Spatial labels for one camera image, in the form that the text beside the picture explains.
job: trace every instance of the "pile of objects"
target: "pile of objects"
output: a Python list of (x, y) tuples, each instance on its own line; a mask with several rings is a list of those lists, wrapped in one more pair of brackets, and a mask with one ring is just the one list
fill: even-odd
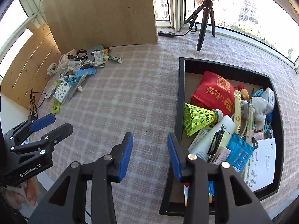
[[(242, 84), (233, 87), (205, 71), (184, 107), (186, 134), (197, 135), (189, 152), (211, 164), (227, 161), (252, 191), (266, 187), (273, 182), (275, 170), (274, 101), (270, 88), (253, 89), (249, 95)], [(209, 181), (210, 202), (213, 195), (213, 181)]]
[(48, 68), (48, 75), (59, 75), (59, 79), (50, 87), (46, 98), (51, 95), (56, 99), (53, 105), (52, 113), (59, 114), (60, 104), (70, 101), (74, 93), (78, 90), (83, 92), (82, 83), (86, 76), (97, 73), (96, 67), (105, 67), (108, 60), (122, 63), (122, 58), (108, 55), (109, 49), (98, 45), (88, 51), (80, 49), (72, 50), (62, 55), (59, 64), (51, 64)]

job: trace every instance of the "yellow shuttlecock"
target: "yellow shuttlecock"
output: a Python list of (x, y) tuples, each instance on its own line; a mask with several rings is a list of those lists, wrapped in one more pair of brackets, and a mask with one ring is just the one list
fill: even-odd
[(206, 110), (194, 105), (185, 104), (184, 107), (184, 126), (188, 136), (193, 135), (210, 123), (222, 120), (221, 110)]

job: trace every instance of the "tripod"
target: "tripod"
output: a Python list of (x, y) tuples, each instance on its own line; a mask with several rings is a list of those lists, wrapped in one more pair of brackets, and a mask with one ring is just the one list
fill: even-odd
[[(199, 32), (199, 37), (198, 37), (198, 42), (197, 42), (197, 47), (196, 50), (200, 51), (202, 44), (204, 42), (204, 35), (207, 30), (207, 21), (209, 19), (209, 15), (211, 16), (211, 24), (212, 24), (212, 34), (215, 37), (215, 18), (214, 18), (214, 11), (213, 11), (213, 2), (212, 0), (204, 0), (202, 5), (199, 6), (195, 12), (198, 14), (201, 10), (203, 11), (202, 15), (202, 23), (200, 27), (200, 32)], [(186, 23), (189, 23), (192, 19), (193, 15), (191, 15), (186, 21)]]

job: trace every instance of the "red fabric pouch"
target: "red fabric pouch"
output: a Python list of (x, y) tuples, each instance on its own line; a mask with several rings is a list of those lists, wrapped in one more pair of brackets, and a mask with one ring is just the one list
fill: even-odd
[(223, 77), (205, 71), (198, 88), (191, 96), (191, 104), (205, 109), (220, 109), (225, 115), (232, 115), (234, 87)]

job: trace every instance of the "black box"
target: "black box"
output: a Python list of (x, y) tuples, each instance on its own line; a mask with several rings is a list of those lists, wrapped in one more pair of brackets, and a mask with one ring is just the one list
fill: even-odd
[[(216, 73), (223, 78), (234, 81), (239, 81), (245, 84), (259, 85), (264, 90), (269, 87), (271, 88), (276, 96), (276, 92), (272, 81), (269, 76), (264, 74), (244, 69), (238, 66), (227, 65), (220, 62), (201, 60), (201, 59), (190, 59), (180, 58), (179, 59), (179, 79), (178, 79), (178, 101), (177, 101), (177, 112), (175, 121), (174, 133), (181, 144), (183, 137), (183, 115), (184, 115), (184, 102), (185, 97), (191, 95), (185, 95), (185, 80), (186, 73), (192, 73), (190, 75), (201, 74), (208, 70)], [(198, 82), (194, 83), (194, 88), (198, 86)], [(262, 201), (271, 195), (278, 192), (279, 184), (281, 180), (281, 174), (283, 169), (283, 158), (284, 158), (284, 135), (283, 135), (283, 122), (280, 113), (280, 107), (277, 96), (275, 97), (275, 106), (272, 113), (273, 122), (271, 127), (273, 128), (274, 137), (276, 141), (276, 162), (275, 162), (275, 173), (273, 183), (267, 187), (255, 191), (257, 198)], [(184, 216), (186, 207), (184, 205), (184, 192), (183, 184), (179, 183), (173, 175), (172, 166), (170, 164), (168, 169), (168, 176), (164, 191), (164, 196), (160, 206), (159, 214), (169, 216)], [(214, 215), (214, 202), (210, 204), (210, 215)]]

